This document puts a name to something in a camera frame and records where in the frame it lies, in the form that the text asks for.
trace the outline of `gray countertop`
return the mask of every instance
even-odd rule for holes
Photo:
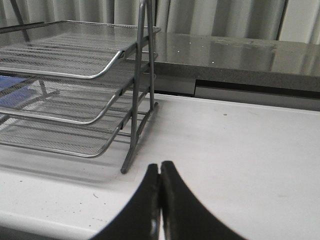
[[[159,75],[320,92],[320,47],[160,32]]]

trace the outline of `countertop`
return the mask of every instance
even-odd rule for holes
[[[159,75],[320,92],[320,46],[299,42],[156,35]]]
[[[155,99],[126,175],[129,144],[119,137],[94,159],[0,145],[0,226],[87,239],[124,207],[148,164],[170,160],[209,211],[245,238],[320,239],[320,112]]]

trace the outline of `wire mesh tray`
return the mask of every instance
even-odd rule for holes
[[[0,34],[0,70],[96,78],[136,47],[136,26],[58,21]],[[144,30],[145,41],[148,34]]]
[[[0,125],[0,143],[92,158],[103,153],[111,144],[125,115],[124,112],[110,111],[91,126],[59,125],[10,117]]]
[[[134,61],[125,60],[96,81],[20,75],[0,77],[0,113],[89,125],[111,107],[132,105],[118,97],[133,82]]]

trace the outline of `metal mesh shelf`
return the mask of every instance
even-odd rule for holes
[[[79,125],[98,120],[133,81],[135,64],[125,60],[96,81],[19,76],[20,82],[0,90],[0,113]],[[7,82],[17,77],[7,77]],[[112,107],[128,109],[132,98]]]
[[[152,1],[140,1],[139,26],[24,26],[17,3],[11,3],[21,27],[0,33],[0,144],[93,158],[131,119],[130,133],[122,134],[130,137],[121,168],[126,173],[156,105],[153,37],[160,29],[152,25]],[[148,61],[142,64],[147,44]],[[149,79],[141,84],[146,70]],[[147,93],[149,109],[138,112]]]
[[[92,126],[74,127],[10,117],[0,125],[0,143],[79,157],[95,157],[108,147],[125,113],[111,112]]]
[[[96,78],[134,50],[137,32],[127,25],[59,21],[2,33],[0,70]]]

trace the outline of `blue object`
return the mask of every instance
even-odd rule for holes
[[[26,80],[26,78],[0,75],[0,91],[12,87],[13,85],[16,85],[24,80]],[[0,106],[7,108],[15,107],[25,99],[29,98],[33,92],[34,91],[32,89],[28,89],[28,86],[24,86],[16,91],[0,97]]]

